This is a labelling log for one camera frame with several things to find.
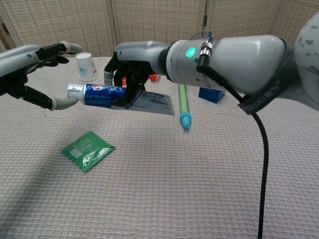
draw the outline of white paper cup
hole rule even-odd
[[[91,53],[83,52],[77,54],[75,58],[82,81],[94,81],[98,78],[98,71],[96,70]]]

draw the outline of beige carpet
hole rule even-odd
[[[95,60],[103,83],[108,58]],[[29,85],[65,97],[75,60],[42,68]],[[172,97],[161,77],[147,90]],[[0,238],[255,239],[262,139],[226,93],[189,87],[192,126],[178,117],[78,103],[51,112],[0,97]],[[319,112],[275,100],[260,112],[270,141],[265,239],[319,238]],[[116,150],[83,173],[60,150],[92,130]]]

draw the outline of green packet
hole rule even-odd
[[[89,131],[62,149],[62,153],[86,173],[114,149],[114,146]]]

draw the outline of robotic arm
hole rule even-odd
[[[57,44],[40,48],[37,45],[26,45],[0,54],[0,96],[8,93],[19,99],[23,98],[32,104],[50,110],[63,110],[77,103],[77,99],[56,99],[24,84],[27,74],[43,66],[57,66],[69,60],[62,57],[64,53],[75,54],[82,48],[74,43],[61,41]]]
[[[274,98],[319,111],[318,26],[319,13],[300,31],[295,48],[271,35],[122,43],[105,67],[105,81],[114,77],[121,86],[126,76],[125,95],[113,102],[119,107],[131,103],[150,74],[159,74],[178,84],[244,93],[239,106],[248,114]]]

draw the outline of black cable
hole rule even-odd
[[[219,75],[214,69],[208,66],[209,57],[206,55],[201,55],[197,64],[197,71],[214,80],[219,85],[223,86],[232,96],[234,96],[239,102],[242,102],[244,99],[241,97],[235,90],[232,88],[227,81]],[[265,196],[266,196],[266,183],[267,183],[267,172],[268,172],[268,162],[269,162],[269,145],[268,137],[265,130],[265,127],[257,114],[252,114],[252,117],[255,119],[264,145],[264,165],[263,173],[261,180],[261,190],[260,190],[260,205],[259,205],[259,223],[258,223],[258,239],[263,237],[263,225],[264,225],[264,209],[265,209]]]

